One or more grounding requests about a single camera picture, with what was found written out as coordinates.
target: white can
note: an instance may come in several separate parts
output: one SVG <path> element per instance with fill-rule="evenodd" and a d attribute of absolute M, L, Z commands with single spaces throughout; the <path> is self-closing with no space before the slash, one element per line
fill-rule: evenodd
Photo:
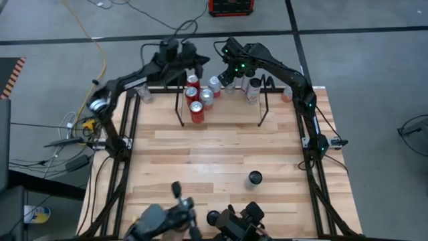
<path fill-rule="evenodd" d="M 214 98 L 217 98 L 220 96 L 221 85 L 220 85 L 220 80 L 216 76 L 213 76 L 209 79 L 208 87 L 213 91 Z"/>
<path fill-rule="evenodd" d="M 244 94 L 247 94 L 249 79 L 250 77 L 247 76 L 242 77 L 241 92 Z"/>
<path fill-rule="evenodd" d="M 247 89 L 247 103 L 248 104 L 256 104 L 259 100 L 261 89 L 261 80 L 258 78 L 252 78 L 249 81 L 248 89 Z"/>
<path fill-rule="evenodd" d="M 284 102 L 290 102 L 293 100 L 293 90 L 290 86 L 286 85 L 284 91 L 281 94 L 281 99 Z"/>
<path fill-rule="evenodd" d="M 233 94 L 235 92 L 235 87 L 236 87 L 236 81 L 233 81 L 232 83 L 225 86 L 226 94 Z"/>
<path fill-rule="evenodd" d="M 211 110 L 214 103 L 214 93 L 210 88 L 204 88 L 201 90 L 199 100 L 203 105 L 204 110 Z"/>
<path fill-rule="evenodd" d="M 25 224 L 42 224 L 51 216 L 51 210 L 47 207 L 35 207 L 24 205 L 24 223 Z"/>
<path fill-rule="evenodd" d="M 153 95 L 148 90 L 147 84 L 143 84 L 142 86 L 134 87 L 134 89 L 136 90 L 136 92 L 138 93 L 138 95 L 140 96 L 142 101 L 144 101 L 144 103 L 148 104 L 148 103 L 153 102 Z"/>

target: wooden table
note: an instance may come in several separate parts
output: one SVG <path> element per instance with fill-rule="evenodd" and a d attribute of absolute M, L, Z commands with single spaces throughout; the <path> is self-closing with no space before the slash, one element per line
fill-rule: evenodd
<path fill-rule="evenodd" d="M 316 94 L 319 108 L 334 127 L 326 90 L 317 88 Z M 298 169 L 303 156 L 294 107 L 292 103 L 282 102 L 280 94 L 268 94 L 268 100 L 270 111 L 261 127 L 255 124 L 201 124 L 182 127 L 173 108 L 175 94 L 155 94 L 152 104 L 142 103 L 120 235 L 124 235 L 133 219 L 148 205 L 158 203 L 166 208 L 175 205 L 171 183 L 178 180 L 183 186 L 183 196 L 191 196 L 195 200 L 197 221 L 204 238 L 212 238 L 218 233 L 216 228 L 210 227 L 206 222 L 206 214 L 210 210 L 222 211 L 228 204 L 233 204 L 240 211 L 250 201 L 257 202 L 265 212 L 262 222 L 271 237 L 316 237 L 306 172 Z M 117 129 L 123 105 L 124 95 L 121 96 L 114 116 Z M 321 116 L 318 120 L 322 132 L 327 137 L 333 137 L 334 133 L 325 120 Z M 328 155 L 343 162 L 340 151 L 329 150 Z M 105 151 L 95 155 L 93 176 L 107 156 Z M 361 232 L 345 170 L 327 157 L 323 158 L 323 164 L 332 205 L 355 232 Z M 112 161 L 109 161 L 100 173 L 94 216 L 104 206 L 111 168 Z M 257 189 L 247 191 L 243 182 L 253 170 L 263 174 L 263 182 Z M 92 205 L 94 178 L 90 185 Z M 86 211 L 87 201 L 88 194 L 79 225 Z M 328 233 L 321 203 L 320 209 L 324 232 Z M 115 215 L 116 207 L 113 207 L 108 233 L 112 232 Z M 89 219 L 86 219 L 83 230 L 89 226 Z"/>

